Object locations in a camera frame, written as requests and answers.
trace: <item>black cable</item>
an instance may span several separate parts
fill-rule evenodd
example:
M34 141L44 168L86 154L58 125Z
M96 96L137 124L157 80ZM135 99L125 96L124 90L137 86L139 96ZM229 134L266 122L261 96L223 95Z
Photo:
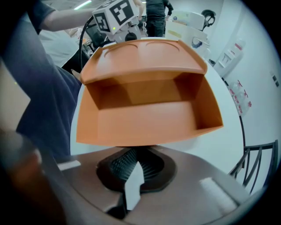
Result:
M93 16L90 17L90 19L88 19L87 23L84 25L83 27L83 30L81 32L81 37L80 37L80 41L79 41L79 54L78 54L78 59L79 59L79 62L80 62L80 66L81 66L81 70L83 69L83 64L82 64L82 43L83 43L83 36L84 36L84 33L88 27L88 25L91 23L91 21L94 19Z

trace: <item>white table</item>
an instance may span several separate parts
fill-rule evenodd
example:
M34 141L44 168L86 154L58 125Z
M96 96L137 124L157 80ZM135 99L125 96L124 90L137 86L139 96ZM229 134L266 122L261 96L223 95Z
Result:
M228 174L243 155L242 128L232 97L226 85L210 64L208 64L208 71L205 77L216 97L224 127L196 138L164 144L163 146L199 156ZM85 86L82 85L72 120L70 136L70 151L72 155L108 148L108 146L87 145L76 142L77 119L84 88Z

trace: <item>white label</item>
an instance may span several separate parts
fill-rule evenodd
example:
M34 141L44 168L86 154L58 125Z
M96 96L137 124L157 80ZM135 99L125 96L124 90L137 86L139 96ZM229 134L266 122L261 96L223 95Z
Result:
M215 200L216 205L224 215L232 212L237 208L232 198L220 187L212 178L200 180L200 184L206 194Z
M133 210L141 199L140 187L144 184L144 172L139 162L125 183L127 210Z
M79 166L81 166L81 163L77 160L58 164L58 168L60 169L60 171L68 170Z

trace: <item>gray pants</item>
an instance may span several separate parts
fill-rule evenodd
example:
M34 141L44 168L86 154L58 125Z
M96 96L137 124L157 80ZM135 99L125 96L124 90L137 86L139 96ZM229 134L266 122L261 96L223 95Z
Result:
M166 22L165 20L147 20L146 30L149 37L163 37Z

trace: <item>orange plastic bin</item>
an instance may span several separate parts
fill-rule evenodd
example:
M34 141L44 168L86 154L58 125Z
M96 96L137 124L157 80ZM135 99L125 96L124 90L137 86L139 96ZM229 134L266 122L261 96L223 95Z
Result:
M136 40L98 49L81 74L86 87L76 141L155 145L222 127L206 71L182 41Z

